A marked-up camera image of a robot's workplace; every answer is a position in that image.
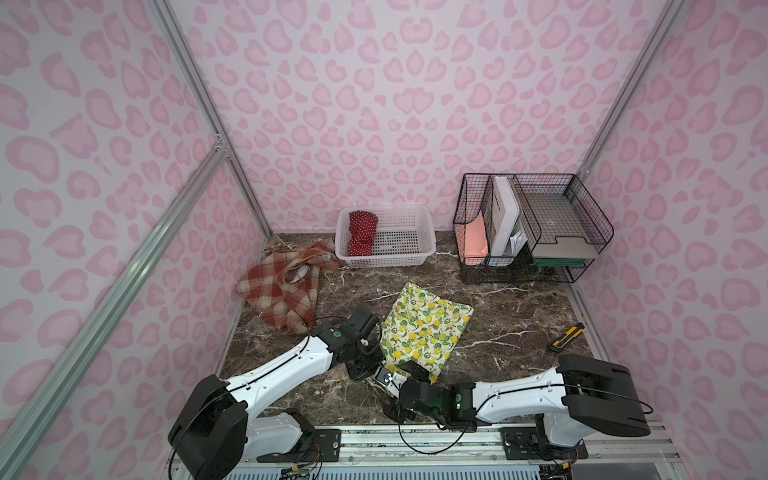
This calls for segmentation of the red polka dot skirt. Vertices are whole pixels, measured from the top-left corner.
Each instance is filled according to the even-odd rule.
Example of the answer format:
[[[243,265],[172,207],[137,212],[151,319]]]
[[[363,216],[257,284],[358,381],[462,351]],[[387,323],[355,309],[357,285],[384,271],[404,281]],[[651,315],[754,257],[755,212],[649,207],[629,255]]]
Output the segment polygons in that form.
[[[378,223],[378,217],[371,212],[355,210],[349,213],[349,256],[371,256],[373,254]]]

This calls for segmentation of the white envelope papers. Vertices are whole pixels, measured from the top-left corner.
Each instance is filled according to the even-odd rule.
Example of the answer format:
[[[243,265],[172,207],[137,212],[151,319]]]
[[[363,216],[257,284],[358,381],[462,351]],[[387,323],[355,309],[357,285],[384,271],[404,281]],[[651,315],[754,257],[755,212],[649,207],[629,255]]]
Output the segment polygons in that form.
[[[527,236],[524,230],[519,230],[510,237],[511,255],[516,257],[527,244]]]

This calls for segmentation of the grey laptop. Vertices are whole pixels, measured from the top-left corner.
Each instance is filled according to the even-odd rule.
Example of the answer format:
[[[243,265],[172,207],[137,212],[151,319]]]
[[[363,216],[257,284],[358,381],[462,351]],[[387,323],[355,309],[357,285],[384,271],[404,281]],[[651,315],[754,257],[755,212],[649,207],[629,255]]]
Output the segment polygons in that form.
[[[526,235],[534,257],[598,257],[604,238],[581,202],[562,194],[525,193],[521,210],[528,221]]]

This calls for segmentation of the yellow black utility knife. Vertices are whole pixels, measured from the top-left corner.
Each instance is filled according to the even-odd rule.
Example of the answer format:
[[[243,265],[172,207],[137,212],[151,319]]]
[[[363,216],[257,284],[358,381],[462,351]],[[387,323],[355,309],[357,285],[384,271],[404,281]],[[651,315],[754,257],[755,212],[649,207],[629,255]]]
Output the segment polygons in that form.
[[[581,322],[570,326],[565,333],[553,340],[547,347],[550,352],[560,353],[576,338],[578,338],[585,329],[585,325]]]

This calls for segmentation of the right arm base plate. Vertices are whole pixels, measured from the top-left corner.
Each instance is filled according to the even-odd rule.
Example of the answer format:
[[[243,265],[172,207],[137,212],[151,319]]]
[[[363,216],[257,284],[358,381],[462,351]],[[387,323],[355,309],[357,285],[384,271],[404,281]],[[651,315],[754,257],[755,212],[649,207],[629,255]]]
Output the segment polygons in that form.
[[[501,443],[507,460],[578,461],[589,458],[584,441],[573,447],[555,446],[536,427],[500,429]]]

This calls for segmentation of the pink folder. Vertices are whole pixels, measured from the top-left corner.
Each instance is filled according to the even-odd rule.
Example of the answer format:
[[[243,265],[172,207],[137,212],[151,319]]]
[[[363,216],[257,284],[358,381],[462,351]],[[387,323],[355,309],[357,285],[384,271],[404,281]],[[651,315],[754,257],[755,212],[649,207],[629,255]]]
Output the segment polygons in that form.
[[[478,213],[470,223],[456,227],[461,261],[468,266],[482,264],[489,254],[483,214]]]

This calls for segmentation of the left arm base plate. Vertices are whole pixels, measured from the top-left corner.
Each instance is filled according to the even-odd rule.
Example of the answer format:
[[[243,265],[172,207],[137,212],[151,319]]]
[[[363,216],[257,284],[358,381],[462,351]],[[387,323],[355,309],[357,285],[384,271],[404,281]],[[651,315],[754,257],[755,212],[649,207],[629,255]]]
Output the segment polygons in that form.
[[[297,444],[287,453],[268,453],[257,458],[259,463],[308,463],[317,457],[323,462],[338,462],[342,431],[340,429],[315,429],[304,432]]]

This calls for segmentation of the lemon print skirt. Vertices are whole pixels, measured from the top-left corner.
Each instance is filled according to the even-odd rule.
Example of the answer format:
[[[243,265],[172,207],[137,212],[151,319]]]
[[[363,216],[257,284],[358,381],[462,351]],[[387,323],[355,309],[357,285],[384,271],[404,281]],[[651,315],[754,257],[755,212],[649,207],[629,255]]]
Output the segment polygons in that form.
[[[413,361],[436,383],[473,314],[469,305],[405,284],[382,324],[385,368],[401,372],[402,364]]]

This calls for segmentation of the aluminium front rail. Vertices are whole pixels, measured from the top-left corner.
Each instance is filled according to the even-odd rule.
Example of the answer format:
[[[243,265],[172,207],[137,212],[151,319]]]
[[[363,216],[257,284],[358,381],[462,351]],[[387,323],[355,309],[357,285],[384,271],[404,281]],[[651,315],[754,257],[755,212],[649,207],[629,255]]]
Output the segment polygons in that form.
[[[321,428],[325,439],[297,464],[240,461],[231,479],[686,479],[688,473],[660,424],[639,438],[597,433],[578,450],[546,460],[529,451],[513,458],[511,436],[531,423],[481,427],[474,433],[433,425]]]

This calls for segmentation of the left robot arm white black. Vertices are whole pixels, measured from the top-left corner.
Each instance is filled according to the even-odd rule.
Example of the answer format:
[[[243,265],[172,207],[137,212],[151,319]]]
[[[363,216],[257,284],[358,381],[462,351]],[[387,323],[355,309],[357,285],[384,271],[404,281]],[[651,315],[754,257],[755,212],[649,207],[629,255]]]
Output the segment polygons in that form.
[[[266,417],[284,395],[333,367],[345,365],[361,381],[383,365],[378,343],[368,340],[379,319],[360,305],[348,318],[315,327],[295,347],[227,380],[201,380],[168,434],[171,456],[193,479],[223,479],[242,460],[292,462],[300,468],[338,457],[340,434],[317,430],[295,409]]]

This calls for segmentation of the red plaid skirt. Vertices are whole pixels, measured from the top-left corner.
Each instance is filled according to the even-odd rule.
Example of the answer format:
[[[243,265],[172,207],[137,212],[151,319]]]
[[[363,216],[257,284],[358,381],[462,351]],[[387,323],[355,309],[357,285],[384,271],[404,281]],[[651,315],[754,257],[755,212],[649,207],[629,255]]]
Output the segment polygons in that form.
[[[340,267],[333,240],[325,238],[268,255],[237,284],[236,292],[275,330],[303,334],[315,326],[320,274]]]

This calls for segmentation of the white plastic basket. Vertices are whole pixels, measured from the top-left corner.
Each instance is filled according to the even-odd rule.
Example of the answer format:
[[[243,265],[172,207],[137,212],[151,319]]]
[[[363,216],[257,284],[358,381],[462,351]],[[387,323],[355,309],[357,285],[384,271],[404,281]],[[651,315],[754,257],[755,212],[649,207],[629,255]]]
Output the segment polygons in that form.
[[[375,214],[379,223],[373,254],[349,256],[349,213]],[[351,268],[418,266],[436,251],[432,217],[423,205],[349,207],[340,211],[335,232],[336,257]]]

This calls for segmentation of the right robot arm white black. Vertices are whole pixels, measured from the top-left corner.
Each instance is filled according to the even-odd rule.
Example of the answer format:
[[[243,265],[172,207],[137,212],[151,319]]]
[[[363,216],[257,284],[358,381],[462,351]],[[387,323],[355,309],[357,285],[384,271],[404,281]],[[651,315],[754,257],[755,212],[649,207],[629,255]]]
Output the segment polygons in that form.
[[[386,415],[402,424],[417,416],[438,426],[474,432],[515,417],[533,416],[539,443],[574,447],[593,433],[633,438],[650,434],[652,408],[637,394],[630,371],[621,365],[577,354],[558,357],[542,373],[503,382],[468,382],[441,387],[413,361],[399,372],[378,370],[375,381],[392,401]]]

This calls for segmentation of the white binder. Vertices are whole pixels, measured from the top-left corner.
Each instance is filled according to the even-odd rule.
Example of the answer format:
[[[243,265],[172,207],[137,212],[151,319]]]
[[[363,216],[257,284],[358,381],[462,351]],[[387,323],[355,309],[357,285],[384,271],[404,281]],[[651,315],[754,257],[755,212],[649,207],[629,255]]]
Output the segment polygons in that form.
[[[514,234],[517,220],[520,215],[520,207],[508,176],[494,175],[492,178],[492,191],[489,200],[490,230],[489,247],[493,257],[506,256],[505,251],[510,244],[510,238]]]

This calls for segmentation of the green book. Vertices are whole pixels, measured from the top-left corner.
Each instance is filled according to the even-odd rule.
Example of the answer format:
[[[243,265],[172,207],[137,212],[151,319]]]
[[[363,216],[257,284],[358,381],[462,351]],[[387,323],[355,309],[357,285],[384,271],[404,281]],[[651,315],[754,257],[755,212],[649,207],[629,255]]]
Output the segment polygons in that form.
[[[585,261],[574,258],[534,257],[533,264],[541,271],[545,268],[583,268]]]

